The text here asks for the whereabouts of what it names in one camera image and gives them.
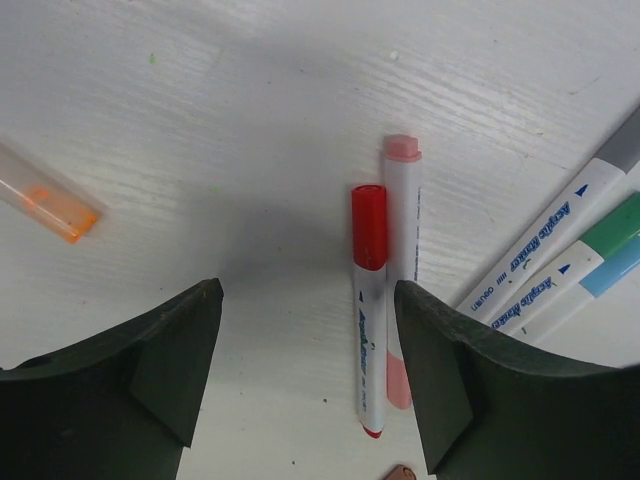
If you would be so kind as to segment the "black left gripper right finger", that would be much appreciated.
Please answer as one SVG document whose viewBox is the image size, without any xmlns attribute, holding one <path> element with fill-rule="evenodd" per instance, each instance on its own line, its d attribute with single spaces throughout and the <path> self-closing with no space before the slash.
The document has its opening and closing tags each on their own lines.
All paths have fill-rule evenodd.
<svg viewBox="0 0 640 480">
<path fill-rule="evenodd" d="M 411 281 L 395 287 L 429 474 L 440 479 L 635 479 L 639 369 L 522 343 Z"/>
</svg>

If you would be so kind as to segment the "brown pen cap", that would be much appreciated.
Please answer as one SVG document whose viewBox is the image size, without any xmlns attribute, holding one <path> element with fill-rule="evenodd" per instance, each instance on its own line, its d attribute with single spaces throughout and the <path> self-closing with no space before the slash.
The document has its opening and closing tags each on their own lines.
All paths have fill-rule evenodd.
<svg viewBox="0 0 640 480">
<path fill-rule="evenodd" d="M 396 465 L 385 477 L 384 480 L 416 480 L 414 471 L 406 465 Z"/>
</svg>

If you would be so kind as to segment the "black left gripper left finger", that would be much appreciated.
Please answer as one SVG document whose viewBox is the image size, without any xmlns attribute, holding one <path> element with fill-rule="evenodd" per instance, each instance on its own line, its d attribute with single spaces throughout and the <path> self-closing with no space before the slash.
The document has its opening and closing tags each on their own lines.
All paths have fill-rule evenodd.
<svg viewBox="0 0 640 480">
<path fill-rule="evenodd" d="M 223 289 L 153 310 L 1 372 L 4 479 L 174 479 L 191 446 Z"/>
</svg>

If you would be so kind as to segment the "pink cap marker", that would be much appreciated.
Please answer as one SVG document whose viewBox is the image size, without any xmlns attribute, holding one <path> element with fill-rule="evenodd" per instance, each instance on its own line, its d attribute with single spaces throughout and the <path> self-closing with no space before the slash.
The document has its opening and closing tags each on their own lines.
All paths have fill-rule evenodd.
<svg viewBox="0 0 640 480">
<path fill-rule="evenodd" d="M 387 264 L 387 398 L 406 410 L 412 404 L 399 340 L 394 304 L 396 284 L 418 275 L 422 153 L 417 138 L 393 134 L 385 139 L 384 186 L 387 191 L 389 259 Z"/>
</svg>

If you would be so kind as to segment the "red cap marker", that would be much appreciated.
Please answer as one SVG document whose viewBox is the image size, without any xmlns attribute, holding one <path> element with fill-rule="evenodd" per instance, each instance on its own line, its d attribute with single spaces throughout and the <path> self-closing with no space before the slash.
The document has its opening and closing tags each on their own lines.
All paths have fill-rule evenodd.
<svg viewBox="0 0 640 480">
<path fill-rule="evenodd" d="M 357 415 L 377 439 L 386 408 L 386 189 L 357 186 L 351 191 L 353 294 Z"/>
</svg>

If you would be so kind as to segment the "grey cap marker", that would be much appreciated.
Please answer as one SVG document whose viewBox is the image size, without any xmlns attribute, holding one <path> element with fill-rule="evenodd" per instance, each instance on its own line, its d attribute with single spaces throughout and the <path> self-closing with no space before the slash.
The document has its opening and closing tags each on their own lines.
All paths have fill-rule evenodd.
<svg viewBox="0 0 640 480">
<path fill-rule="evenodd" d="M 488 321 L 639 161 L 639 112 L 611 134 L 456 310 Z"/>
</svg>

